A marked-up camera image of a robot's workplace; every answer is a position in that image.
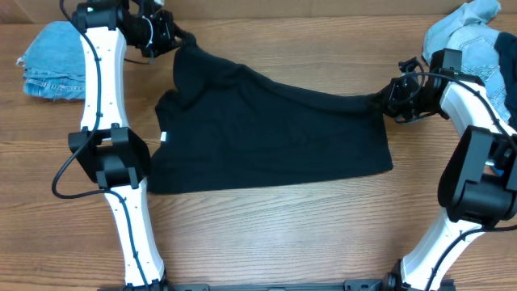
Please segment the navy blue garment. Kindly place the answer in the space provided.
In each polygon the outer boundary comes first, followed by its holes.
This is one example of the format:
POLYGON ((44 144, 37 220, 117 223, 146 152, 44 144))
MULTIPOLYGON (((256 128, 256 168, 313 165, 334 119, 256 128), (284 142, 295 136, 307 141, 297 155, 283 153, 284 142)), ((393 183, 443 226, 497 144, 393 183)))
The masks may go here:
POLYGON ((500 32, 494 49, 499 54, 498 63, 506 88, 504 104, 510 113, 508 123, 516 129, 516 36, 500 32))

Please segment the black t-shirt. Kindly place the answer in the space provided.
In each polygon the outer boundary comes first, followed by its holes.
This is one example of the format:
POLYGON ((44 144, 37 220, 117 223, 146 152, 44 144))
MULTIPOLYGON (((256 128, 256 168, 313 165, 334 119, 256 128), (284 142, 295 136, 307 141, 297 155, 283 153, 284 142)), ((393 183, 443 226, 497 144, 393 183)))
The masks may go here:
POLYGON ((152 157, 152 193, 312 183, 393 167, 369 95, 275 82, 205 52, 193 35, 174 56, 173 79, 155 108, 165 138, 152 157))

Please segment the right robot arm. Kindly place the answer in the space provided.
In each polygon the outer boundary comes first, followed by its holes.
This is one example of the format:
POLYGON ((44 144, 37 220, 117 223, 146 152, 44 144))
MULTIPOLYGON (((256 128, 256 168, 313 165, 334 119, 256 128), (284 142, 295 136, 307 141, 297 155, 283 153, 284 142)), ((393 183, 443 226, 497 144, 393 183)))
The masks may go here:
POLYGON ((439 180, 439 212, 417 246, 373 290, 453 290, 448 269, 470 243, 516 215, 516 132, 490 103, 484 82, 461 70, 462 53, 445 48, 428 69, 417 58, 376 95, 386 116, 408 124, 437 114, 460 136, 439 180))

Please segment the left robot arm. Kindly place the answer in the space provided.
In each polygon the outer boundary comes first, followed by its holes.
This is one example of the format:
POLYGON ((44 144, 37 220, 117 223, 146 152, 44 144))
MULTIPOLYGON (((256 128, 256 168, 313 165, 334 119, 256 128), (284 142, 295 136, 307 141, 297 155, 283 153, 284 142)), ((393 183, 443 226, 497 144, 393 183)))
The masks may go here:
POLYGON ((72 153, 94 194, 105 196, 124 257, 125 290, 168 290, 166 267, 156 246, 147 201, 151 158, 129 125, 123 68, 129 46, 143 57, 176 49, 183 33, 162 1, 86 1, 68 20, 80 34, 86 67, 86 98, 80 129, 68 136, 72 153))

